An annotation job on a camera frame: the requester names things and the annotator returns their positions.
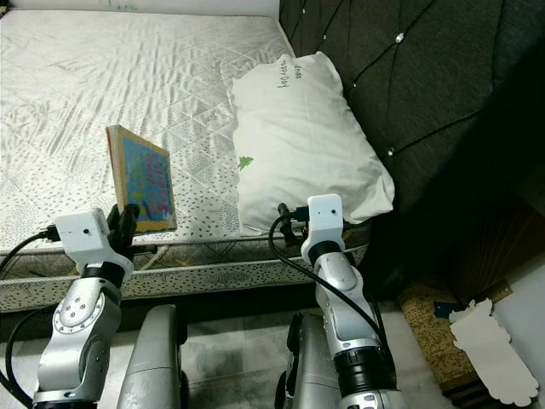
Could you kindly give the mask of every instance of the dark gray headboard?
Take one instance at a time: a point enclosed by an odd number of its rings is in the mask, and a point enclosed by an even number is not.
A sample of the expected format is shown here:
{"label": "dark gray headboard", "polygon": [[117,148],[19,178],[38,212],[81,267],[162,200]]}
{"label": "dark gray headboard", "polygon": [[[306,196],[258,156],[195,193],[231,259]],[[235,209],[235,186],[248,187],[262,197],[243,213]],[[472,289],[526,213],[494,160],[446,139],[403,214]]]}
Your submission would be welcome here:
{"label": "dark gray headboard", "polygon": [[284,0],[280,21],[297,55],[331,58],[396,183],[364,261],[377,286],[435,260],[540,160],[543,0]]}

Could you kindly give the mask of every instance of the pillow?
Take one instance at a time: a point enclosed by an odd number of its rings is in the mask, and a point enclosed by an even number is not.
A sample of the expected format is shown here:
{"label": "pillow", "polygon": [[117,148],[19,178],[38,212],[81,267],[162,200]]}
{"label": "pillow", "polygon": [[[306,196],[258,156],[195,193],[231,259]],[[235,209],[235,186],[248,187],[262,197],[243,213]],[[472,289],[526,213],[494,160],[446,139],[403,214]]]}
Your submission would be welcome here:
{"label": "pillow", "polygon": [[277,206],[338,193],[343,216],[361,223],[392,209],[393,181],[342,96],[323,53],[282,55],[234,81],[241,233],[267,233]]}

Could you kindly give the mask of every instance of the tiled floor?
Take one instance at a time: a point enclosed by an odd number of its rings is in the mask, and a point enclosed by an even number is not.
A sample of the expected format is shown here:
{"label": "tiled floor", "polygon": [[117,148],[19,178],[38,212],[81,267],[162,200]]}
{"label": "tiled floor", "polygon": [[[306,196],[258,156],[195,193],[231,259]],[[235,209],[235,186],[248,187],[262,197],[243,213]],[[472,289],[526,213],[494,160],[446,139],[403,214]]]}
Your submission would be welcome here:
{"label": "tiled floor", "polygon": [[[453,408],[433,379],[403,313],[392,304],[382,305],[398,370],[398,386],[409,407],[419,409]],[[274,393],[287,363],[285,340],[293,313],[254,315],[229,320],[192,324],[182,347],[182,366],[190,388],[193,409],[273,408]],[[115,407],[125,368],[137,333],[116,336],[106,387],[100,409]],[[36,382],[37,363],[46,340],[16,344],[15,374],[22,387],[30,391]],[[3,368],[4,345],[0,345]],[[3,409],[18,405],[0,389]]]}

